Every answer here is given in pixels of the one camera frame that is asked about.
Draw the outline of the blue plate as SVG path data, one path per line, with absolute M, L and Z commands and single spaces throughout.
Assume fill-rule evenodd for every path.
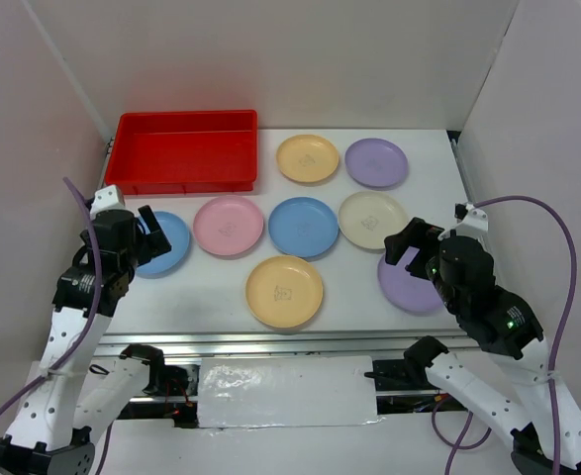
M 174 271 L 183 261 L 191 243 L 186 223 L 173 213 L 155 211 L 154 215 L 171 245 L 171 251 L 139 266 L 136 274 L 142 278 L 157 278 Z
M 314 258 L 335 244 L 339 223 L 334 211 L 323 201 L 294 197 L 272 210 L 268 218 L 268 233 L 282 253 Z

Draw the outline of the cream white plate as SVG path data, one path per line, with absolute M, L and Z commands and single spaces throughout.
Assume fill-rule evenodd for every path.
M 345 198 L 339 206 L 338 220 L 342 234 L 352 244 L 370 251 L 383 251 L 384 239 L 402 231 L 410 221 L 394 198 L 376 191 Z

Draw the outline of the pink plate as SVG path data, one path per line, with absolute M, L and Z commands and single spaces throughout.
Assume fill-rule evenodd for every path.
M 198 244 L 218 256 L 234 256 L 251 249 L 264 228 L 264 216 L 249 199 L 222 196 L 205 203 L 197 212 L 192 232 Z

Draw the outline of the purple plate back row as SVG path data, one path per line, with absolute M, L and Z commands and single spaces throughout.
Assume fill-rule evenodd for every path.
M 344 154 L 346 171 L 352 179 L 370 188 L 400 185 L 409 175 L 407 155 L 394 143 L 379 139 L 361 139 Z

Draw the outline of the yellow plate back row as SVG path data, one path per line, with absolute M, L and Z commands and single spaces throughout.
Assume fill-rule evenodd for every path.
M 316 184 L 329 179 L 339 167 L 339 152 L 317 135 L 296 135 L 285 140 L 275 154 L 279 171 L 289 180 Z

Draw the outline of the yellow plate front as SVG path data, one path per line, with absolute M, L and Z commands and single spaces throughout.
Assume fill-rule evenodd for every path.
M 278 255 L 257 264 L 248 275 L 246 303 L 261 323 L 275 329 L 299 328 L 319 312 L 324 298 L 320 273 L 309 262 Z

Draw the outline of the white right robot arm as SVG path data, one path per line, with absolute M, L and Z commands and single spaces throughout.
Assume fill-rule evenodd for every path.
M 419 388 L 431 384 L 456 399 L 504 441 L 521 473 L 581 474 L 581 410 L 548 366 L 549 344 L 532 308 L 497 284 L 492 255 L 476 238 L 419 218 L 384 243 L 390 265 L 416 250 L 407 271 L 434 285 L 518 398 L 496 391 L 432 336 L 405 351 L 407 381 Z

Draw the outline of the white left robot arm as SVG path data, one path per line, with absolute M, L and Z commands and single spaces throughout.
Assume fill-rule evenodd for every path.
M 59 277 L 38 376 L 2 405 L 21 408 L 0 437 L 1 474 L 87 474 L 101 436 L 139 392 L 160 393 L 168 370 L 161 350 L 127 346 L 85 399 L 89 367 L 138 266 L 171 245 L 149 206 L 88 215 L 71 266 Z

